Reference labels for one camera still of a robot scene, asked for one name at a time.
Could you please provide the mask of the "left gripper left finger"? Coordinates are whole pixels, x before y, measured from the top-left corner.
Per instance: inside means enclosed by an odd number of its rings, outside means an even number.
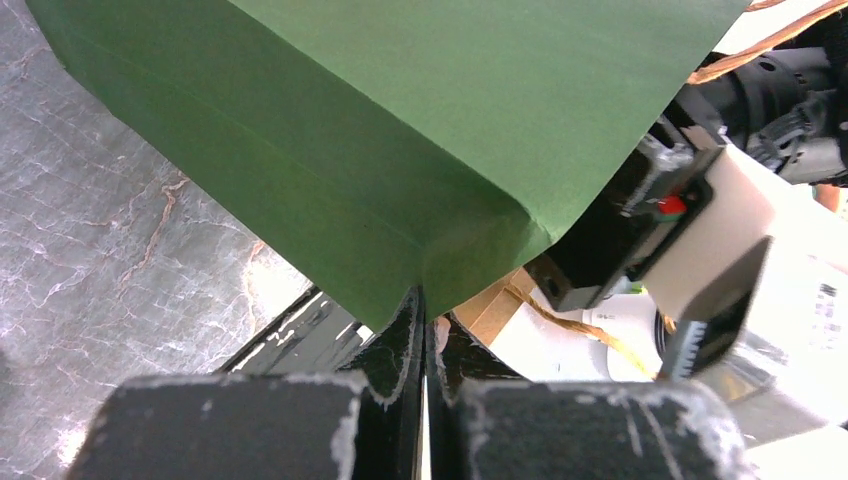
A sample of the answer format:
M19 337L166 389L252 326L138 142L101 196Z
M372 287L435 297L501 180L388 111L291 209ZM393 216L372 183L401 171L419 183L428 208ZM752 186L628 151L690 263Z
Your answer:
M415 287L335 369L130 379L94 416L67 477L415 479L423 337Z

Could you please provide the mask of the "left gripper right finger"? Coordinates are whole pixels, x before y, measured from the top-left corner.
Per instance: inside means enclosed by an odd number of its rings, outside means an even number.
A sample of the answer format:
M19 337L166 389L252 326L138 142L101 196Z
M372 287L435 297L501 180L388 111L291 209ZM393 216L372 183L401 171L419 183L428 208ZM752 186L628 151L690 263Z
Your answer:
M437 479L751 479L728 408L692 383L533 382L460 324L427 328Z

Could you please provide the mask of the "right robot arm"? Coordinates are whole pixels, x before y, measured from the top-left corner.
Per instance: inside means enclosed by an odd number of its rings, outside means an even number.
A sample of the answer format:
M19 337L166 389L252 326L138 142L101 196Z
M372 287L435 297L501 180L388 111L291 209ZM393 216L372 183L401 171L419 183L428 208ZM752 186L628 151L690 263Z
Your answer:
M717 197L691 129L791 184L847 183L847 20L834 15L773 51L682 87L587 210L526 269L559 312L638 282Z

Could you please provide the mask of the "green paper bag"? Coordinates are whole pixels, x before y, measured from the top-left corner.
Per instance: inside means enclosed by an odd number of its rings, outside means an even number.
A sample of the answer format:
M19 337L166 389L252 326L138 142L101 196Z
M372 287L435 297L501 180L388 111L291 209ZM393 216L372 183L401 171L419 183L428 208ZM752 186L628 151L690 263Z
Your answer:
M60 65L357 320L560 240L745 1L31 1Z

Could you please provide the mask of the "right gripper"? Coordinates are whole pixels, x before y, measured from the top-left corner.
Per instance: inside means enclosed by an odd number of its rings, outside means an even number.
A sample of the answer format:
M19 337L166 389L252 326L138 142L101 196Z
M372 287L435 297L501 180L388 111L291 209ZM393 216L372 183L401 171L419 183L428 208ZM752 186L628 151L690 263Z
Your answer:
M683 87L578 220L536 258L556 312L590 309L623 280L642 279L712 200L706 174L719 115Z

